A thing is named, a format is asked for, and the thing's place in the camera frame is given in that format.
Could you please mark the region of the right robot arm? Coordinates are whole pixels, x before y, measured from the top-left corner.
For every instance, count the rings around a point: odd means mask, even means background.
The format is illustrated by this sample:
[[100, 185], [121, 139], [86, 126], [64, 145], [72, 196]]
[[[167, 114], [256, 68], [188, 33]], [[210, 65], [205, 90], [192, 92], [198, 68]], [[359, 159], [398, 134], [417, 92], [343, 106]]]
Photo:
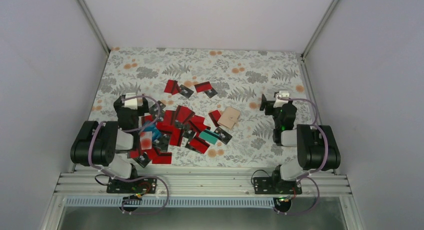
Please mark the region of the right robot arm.
[[[285, 91], [276, 92], [274, 100], [261, 96], [259, 110], [272, 116], [274, 129], [273, 142], [280, 147], [295, 147], [296, 160], [276, 168], [279, 174], [271, 179], [271, 188], [278, 194], [290, 187], [290, 182], [299, 182], [313, 173], [337, 169], [341, 164], [341, 154], [331, 126], [318, 124], [318, 110], [315, 103], [306, 98], [290, 98]], [[295, 102], [310, 104], [314, 120], [310, 124], [297, 124]]]

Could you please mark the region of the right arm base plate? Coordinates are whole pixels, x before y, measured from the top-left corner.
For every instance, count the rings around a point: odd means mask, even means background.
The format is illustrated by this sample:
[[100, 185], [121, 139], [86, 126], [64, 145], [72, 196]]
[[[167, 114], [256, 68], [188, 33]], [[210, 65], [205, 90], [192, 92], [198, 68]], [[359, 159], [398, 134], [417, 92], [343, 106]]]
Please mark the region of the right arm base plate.
[[252, 185], [256, 195], [300, 195], [303, 193], [302, 188], [295, 181], [273, 180], [272, 177], [254, 177]]

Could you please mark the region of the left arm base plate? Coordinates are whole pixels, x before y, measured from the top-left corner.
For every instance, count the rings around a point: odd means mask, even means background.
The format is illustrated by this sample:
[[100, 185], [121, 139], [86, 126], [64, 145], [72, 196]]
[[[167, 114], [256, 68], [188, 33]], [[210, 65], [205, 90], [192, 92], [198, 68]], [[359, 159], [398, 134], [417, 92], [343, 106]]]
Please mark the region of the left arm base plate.
[[134, 182], [109, 179], [106, 192], [108, 194], [155, 194], [157, 179], [143, 178]]

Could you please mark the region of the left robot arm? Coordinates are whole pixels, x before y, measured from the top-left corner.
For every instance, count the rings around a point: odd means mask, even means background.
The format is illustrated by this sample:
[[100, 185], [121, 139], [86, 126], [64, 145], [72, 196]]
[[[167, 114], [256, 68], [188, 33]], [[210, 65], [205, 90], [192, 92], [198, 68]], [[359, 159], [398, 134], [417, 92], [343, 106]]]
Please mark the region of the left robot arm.
[[117, 121], [85, 121], [71, 149], [74, 164], [92, 167], [112, 179], [120, 179], [119, 186], [131, 193], [139, 187], [135, 166], [118, 153], [141, 153], [139, 117], [149, 112], [145, 97], [141, 103], [135, 93], [126, 93], [113, 103]]

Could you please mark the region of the beige leather card holder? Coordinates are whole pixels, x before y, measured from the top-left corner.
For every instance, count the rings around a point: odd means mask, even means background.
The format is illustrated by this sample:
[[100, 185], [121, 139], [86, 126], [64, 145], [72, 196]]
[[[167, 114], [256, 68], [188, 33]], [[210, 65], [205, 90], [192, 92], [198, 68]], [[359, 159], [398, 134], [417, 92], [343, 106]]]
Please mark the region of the beige leather card holder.
[[225, 108], [222, 112], [221, 117], [217, 121], [220, 126], [232, 129], [239, 121], [241, 112], [231, 106]]

